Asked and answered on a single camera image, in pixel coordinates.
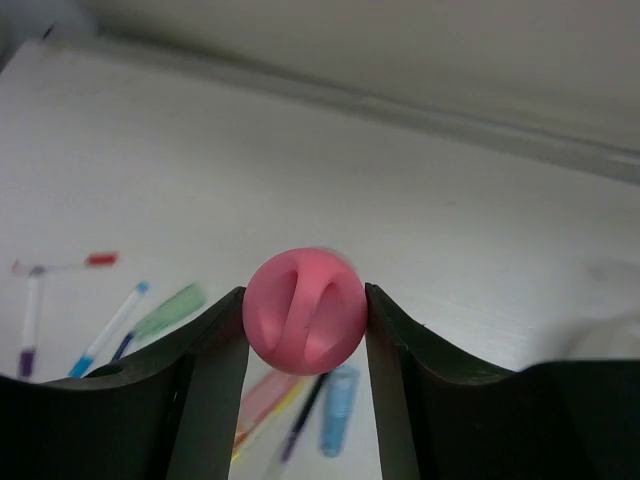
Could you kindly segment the pink capped small bottle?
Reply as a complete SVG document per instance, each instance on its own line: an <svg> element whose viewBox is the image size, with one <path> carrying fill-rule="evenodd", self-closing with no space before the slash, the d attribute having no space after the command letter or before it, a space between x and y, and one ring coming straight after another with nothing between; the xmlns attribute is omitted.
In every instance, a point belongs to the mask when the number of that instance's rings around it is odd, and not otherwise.
<svg viewBox="0 0 640 480"><path fill-rule="evenodd" d="M242 320L255 353L300 376L326 373L356 350L367 327L364 284L326 248L297 248L267 260L244 292Z"/></svg>

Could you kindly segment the pink translucent highlighter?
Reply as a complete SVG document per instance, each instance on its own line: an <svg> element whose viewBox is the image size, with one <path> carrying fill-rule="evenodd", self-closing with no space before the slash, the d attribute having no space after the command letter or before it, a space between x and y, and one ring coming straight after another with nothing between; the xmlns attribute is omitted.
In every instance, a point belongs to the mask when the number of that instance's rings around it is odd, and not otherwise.
<svg viewBox="0 0 640 480"><path fill-rule="evenodd" d="M300 378L272 370L243 395L238 413L236 434L250 432L274 410L296 387Z"/></svg>

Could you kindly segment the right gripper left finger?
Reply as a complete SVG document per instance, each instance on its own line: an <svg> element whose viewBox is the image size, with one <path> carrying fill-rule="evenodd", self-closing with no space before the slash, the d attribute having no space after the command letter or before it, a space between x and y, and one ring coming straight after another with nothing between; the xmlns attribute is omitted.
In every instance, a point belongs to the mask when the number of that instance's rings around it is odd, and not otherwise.
<svg viewBox="0 0 640 480"><path fill-rule="evenodd" d="M83 378L3 378L2 477L226 478L248 364L243 294Z"/></svg>

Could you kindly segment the blue translucent highlighter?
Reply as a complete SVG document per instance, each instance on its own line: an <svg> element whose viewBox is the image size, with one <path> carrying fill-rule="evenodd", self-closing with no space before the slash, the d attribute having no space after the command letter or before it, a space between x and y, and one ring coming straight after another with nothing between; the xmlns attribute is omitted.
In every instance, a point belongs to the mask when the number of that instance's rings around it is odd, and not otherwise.
<svg viewBox="0 0 640 480"><path fill-rule="evenodd" d="M343 450L359 377L359 370L350 365L339 366L328 377L320 432L325 457L336 458Z"/></svg>

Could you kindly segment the yellow thin pen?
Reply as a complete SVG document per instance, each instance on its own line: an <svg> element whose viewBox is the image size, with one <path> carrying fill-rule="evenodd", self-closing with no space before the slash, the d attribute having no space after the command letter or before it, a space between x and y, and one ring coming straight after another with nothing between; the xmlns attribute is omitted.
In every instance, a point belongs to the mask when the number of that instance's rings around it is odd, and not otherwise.
<svg viewBox="0 0 640 480"><path fill-rule="evenodd" d="M307 380L304 377L299 377L299 378L300 378L299 383L287 395L287 397L249 432L250 435L246 441L246 444L244 445L244 448L240 456L237 458L237 460L234 463L236 463L238 459L243 456L243 454L251 446L251 444L254 443L264 433L267 427L270 426L299 396L299 394L303 390L303 387L307 383Z"/></svg>

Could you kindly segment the dark blue pen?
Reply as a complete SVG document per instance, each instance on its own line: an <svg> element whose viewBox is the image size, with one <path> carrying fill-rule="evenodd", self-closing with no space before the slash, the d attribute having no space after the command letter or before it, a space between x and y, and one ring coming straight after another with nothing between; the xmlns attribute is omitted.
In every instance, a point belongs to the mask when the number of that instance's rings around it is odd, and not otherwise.
<svg viewBox="0 0 640 480"><path fill-rule="evenodd" d="M306 425L306 422L308 421L308 418L314 408L315 402L323 386L329 378L329 375L329 372L319 375L315 380L311 390L308 392L301 410L299 411L291 429L289 430L286 439L284 440L282 452L279 458L281 464L285 464L290 460L296 443Z"/></svg>

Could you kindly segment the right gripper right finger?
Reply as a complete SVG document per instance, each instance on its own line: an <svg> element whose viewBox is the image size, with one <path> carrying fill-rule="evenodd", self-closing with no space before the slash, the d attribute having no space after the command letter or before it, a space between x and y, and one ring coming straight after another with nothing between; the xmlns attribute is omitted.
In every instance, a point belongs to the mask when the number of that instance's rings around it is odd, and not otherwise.
<svg viewBox="0 0 640 480"><path fill-rule="evenodd" d="M639 364L555 361L513 372L365 288L366 347L386 479L635 479Z"/></svg>

